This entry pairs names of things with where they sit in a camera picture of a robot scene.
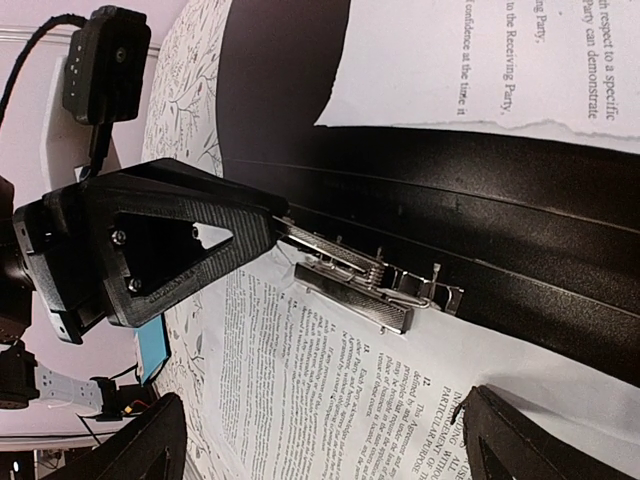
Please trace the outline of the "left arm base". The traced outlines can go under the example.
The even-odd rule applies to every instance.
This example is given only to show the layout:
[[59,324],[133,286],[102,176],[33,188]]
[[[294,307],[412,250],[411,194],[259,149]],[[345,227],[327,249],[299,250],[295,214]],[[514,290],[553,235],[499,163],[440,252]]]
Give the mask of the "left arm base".
[[126,384],[119,386],[114,379],[92,377],[99,388],[102,406],[96,415],[98,422],[120,421],[144,412],[155,401],[156,395],[150,386]]

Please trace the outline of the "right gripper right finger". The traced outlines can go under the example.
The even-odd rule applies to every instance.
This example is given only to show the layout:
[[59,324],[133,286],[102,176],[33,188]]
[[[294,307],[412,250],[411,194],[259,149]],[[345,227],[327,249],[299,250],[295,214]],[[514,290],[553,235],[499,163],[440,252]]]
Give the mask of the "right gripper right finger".
[[630,476],[563,442],[486,385],[457,405],[473,479],[628,479]]

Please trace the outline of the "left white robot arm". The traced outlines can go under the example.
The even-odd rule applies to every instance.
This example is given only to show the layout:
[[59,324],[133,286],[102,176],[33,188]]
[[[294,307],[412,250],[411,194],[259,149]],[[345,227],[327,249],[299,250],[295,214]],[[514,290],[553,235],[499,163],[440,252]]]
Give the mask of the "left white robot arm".
[[112,379],[74,379],[26,350],[33,298],[72,344],[104,320],[140,327],[268,252],[289,206],[170,158],[122,167],[110,125],[80,124],[63,106],[77,71],[77,61],[59,60],[49,94],[41,150],[49,192],[18,208],[13,186],[1,185],[1,405],[116,418]]

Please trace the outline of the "black clip folder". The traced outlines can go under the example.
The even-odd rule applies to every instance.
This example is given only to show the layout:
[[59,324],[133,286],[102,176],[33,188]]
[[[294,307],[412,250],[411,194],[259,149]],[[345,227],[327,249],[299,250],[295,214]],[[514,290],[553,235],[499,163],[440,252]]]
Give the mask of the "black clip folder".
[[344,1],[235,1],[218,69],[228,179],[304,229],[464,294],[459,316],[639,381],[639,158],[482,133],[316,125]]

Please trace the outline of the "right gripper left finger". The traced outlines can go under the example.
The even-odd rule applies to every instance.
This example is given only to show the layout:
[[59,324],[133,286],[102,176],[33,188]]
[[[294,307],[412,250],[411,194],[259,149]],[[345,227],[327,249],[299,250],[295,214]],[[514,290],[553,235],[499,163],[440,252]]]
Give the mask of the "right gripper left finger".
[[167,393],[98,448],[50,474],[60,480],[181,479],[186,461],[184,405]]

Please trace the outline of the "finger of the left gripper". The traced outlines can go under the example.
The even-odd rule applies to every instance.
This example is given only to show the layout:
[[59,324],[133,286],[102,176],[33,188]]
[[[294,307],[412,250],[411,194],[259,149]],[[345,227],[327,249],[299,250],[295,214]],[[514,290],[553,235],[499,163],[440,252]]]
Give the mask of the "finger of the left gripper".
[[162,158],[84,183],[89,220],[135,214],[173,220],[271,220],[289,213],[283,197],[242,185],[175,159]]

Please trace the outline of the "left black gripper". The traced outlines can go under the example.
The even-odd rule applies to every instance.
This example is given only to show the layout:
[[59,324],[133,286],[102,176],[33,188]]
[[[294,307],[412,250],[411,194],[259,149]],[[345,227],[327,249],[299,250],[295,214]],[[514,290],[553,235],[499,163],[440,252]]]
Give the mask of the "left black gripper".
[[[120,208],[102,238],[108,320],[139,327],[190,295],[268,252],[274,214],[237,202],[175,202]],[[105,316],[88,217],[77,189],[59,189],[18,208],[12,219],[26,273],[58,337],[81,344]]]

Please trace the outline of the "printed paper sheet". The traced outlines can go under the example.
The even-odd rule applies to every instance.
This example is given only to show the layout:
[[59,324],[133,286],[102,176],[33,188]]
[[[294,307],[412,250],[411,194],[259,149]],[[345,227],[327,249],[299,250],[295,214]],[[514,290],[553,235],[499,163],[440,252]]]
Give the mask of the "printed paper sheet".
[[486,385],[551,435],[639,474],[639,390],[438,310],[408,332],[294,277],[282,245],[207,287],[207,427],[242,479],[469,479],[458,405]]
[[354,1],[318,124],[639,149],[635,1]]

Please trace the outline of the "blue folder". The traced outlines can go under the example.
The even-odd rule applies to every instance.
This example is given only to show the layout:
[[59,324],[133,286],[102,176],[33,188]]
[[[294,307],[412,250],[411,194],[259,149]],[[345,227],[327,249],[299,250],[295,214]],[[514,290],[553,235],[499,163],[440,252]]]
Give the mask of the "blue folder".
[[136,379],[142,386],[154,382],[171,356],[163,314],[134,329]]

